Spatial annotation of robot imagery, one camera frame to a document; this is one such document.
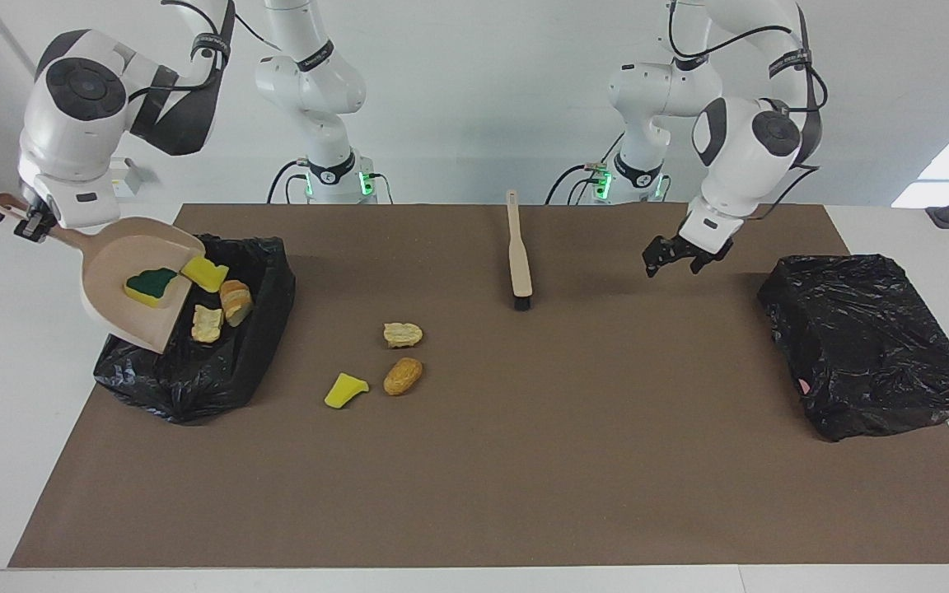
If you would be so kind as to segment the brown table mat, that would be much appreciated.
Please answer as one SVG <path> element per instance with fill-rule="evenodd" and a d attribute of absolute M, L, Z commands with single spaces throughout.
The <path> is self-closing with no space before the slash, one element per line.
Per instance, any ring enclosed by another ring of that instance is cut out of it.
<path fill-rule="evenodd" d="M 777 259 L 846 251 L 824 208 L 647 278 L 684 210 L 524 208 L 517 312 L 501 206 L 183 207 L 285 243 L 273 363 L 198 427 L 95 387 L 11 566 L 949 563 L 949 427 L 821 439 L 757 300 Z M 391 322 L 423 340 L 389 348 Z M 388 395 L 402 357 L 422 378 Z M 340 372 L 370 390 L 331 409 Z"/>

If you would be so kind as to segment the brown bread nugget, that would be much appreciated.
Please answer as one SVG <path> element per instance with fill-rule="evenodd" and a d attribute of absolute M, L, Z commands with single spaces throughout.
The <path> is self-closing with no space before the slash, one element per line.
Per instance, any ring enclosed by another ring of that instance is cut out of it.
<path fill-rule="evenodd" d="M 413 357 L 402 357 L 388 371 L 383 380 L 384 391 L 388 395 L 403 395 L 422 378 L 424 364 Z"/>

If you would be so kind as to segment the yellow sponge wedge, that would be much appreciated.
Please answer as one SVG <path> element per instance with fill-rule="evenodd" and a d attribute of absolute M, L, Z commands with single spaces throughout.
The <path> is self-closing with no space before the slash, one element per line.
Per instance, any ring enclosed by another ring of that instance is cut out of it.
<path fill-rule="evenodd" d="M 367 381 L 340 372 L 325 395 L 323 402 L 328 408 L 343 409 L 358 395 L 368 393 L 369 390 L 370 385 Z"/>

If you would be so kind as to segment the white wall outlet box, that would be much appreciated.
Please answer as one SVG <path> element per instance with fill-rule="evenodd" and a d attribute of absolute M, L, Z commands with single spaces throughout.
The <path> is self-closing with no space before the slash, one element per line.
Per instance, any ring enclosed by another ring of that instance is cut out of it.
<path fill-rule="evenodd" d="M 131 158 L 113 157 L 110 159 L 109 173 L 117 199 L 136 198 L 143 181 Z"/>

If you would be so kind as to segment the green and yellow sponge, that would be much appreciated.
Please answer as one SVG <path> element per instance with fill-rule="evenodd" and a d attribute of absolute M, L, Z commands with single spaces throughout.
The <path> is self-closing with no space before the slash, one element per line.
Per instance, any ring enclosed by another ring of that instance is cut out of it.
<path fill-rule="evenodd" d="M 178 275 L 170 268 L 144 270 L 125 281 L 124 294 L 143 306 L 154 309 L 165 308 L 168 301 L 166 294 Z"/>

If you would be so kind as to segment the open bin with black bag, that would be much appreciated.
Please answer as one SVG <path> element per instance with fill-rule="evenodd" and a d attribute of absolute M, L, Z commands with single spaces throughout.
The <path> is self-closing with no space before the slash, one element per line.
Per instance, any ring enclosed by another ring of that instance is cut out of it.
<path fill-rule="evenodd" d="M 295 299 L 295 275 L 279 237 L 222 239 L 200 234 L 209 259 L 227 278 L 248 286 L 254 306 L 240 325 L 223 324 L 211 343 L 192 338 L 196 306 L 221 307 L 218 296 L 189 289 L 165 352 L 158 354 L 109 335 L 93 378 L 120 402 L 168 422 L 187 424 L 244 408 L 278 351 Z"/>

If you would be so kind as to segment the beige brush with black bristles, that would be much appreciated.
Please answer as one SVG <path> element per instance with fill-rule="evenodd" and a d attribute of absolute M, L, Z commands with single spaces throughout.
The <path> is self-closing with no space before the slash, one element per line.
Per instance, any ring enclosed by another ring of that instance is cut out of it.
<path fill-rule="evenodd" d="M 529 311 L 532 304 L 531 268 L 522 237 L 517 191 L 506 192 L 506 212 L 509 229 L 508 263 L 511 270 L 513 307 Z"/>

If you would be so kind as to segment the beige plastic dustpan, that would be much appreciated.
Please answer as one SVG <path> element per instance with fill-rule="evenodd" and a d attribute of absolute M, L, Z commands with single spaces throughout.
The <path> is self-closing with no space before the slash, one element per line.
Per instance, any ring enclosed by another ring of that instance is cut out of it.
<path fill-rule="evenodd" d="M 122 217 L 93 234 L 58 225 L 51 226 L 48 233 L 82 252 L 82 299 L 87 314 L 121 340 L 163 353 L 192 282 L 187 278 L 170 282 L 155 306 L 128 296 L 125 282 L 158 268 L 177 273 L 206 253 L 203 243 L 177 226 L 148 217 Z"/>

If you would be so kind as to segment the closed black trash bag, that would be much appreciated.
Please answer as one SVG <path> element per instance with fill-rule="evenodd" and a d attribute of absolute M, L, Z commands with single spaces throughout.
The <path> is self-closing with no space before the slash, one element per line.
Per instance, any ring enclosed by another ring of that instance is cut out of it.
<path fill-rule="evenodd" d="M 757 297 L 821 438 L 888 437 L 949 421 L 949 338 L 895 260 L 786 256 Z"/>

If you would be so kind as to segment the orange and white foam chunk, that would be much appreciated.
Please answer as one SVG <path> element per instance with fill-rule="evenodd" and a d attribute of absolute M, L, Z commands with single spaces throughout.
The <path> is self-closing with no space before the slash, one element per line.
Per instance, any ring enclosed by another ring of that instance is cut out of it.
<path fill-rule="evenodd" d="M 226 280 L 219 287 L 223 318 L 233 328 L 240 327 L 254 308 L 251 289 L 244 282 Z"/>

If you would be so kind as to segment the notched yellow sponge piece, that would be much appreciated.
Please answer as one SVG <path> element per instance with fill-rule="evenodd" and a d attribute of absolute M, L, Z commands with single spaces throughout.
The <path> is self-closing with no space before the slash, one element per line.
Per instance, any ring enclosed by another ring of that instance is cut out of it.
<path fill-rule="evenodd" d="M 219 292 L 222 284 L 227 280 L 228 273 L 229 267 L 216 265 L 204 256 L 195 256 L 180 268 L 180 275 L 184 275 L 190 282 L 194 282 L 208 293 Z"/>

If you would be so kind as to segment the pale yellow foam chunk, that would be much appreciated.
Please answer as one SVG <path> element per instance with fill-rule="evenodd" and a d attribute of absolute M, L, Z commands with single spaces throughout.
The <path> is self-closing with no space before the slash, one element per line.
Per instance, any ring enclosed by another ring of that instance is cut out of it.
<path fill-rule="evenodd" d="M 196 343 L 215 343 L 221 338 L 222 324 L 225 322 L 222 309 L 212 309 L 197 304 L 194 307 L 192 327 L 189 336 Z"/>

